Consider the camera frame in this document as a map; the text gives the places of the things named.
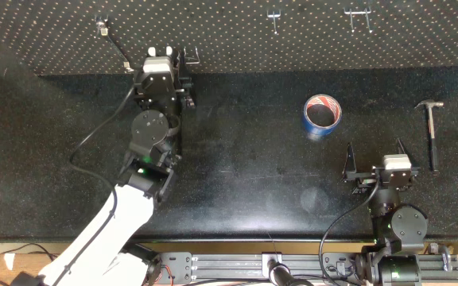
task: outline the black table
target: black table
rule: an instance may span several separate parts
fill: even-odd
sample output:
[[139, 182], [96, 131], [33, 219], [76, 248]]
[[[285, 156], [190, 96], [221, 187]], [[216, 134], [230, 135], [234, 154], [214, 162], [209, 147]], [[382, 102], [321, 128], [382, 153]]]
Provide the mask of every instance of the black table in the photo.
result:
[[[183, 154], [168, 201], [137, 241], [319, 240], [328, 225], [363, 201], [340, 181], [347, 143], [367, 170], [395, 151], [400, 137], [421, 166], [402, 200], [429, 215], [428, 239], [458, 241], [458, 68], [196, 75], [198, 107], [183, 114]], [[13, 66], [0, 75], [0, 241], [71, 241], [109, 191], [72, 171], [67, 158], [109, 116], [128, 75], [35, 77]], [[335, 97], [336, 130], [310, 141], [305, 100]], [[429, 172], [423, 99], [434, 110], [441, 174]], [[115, 178], [139, 112], [132, 102], [85, 148], [77, 164]], [[370, 240], [362, 209], [330, 236]]]

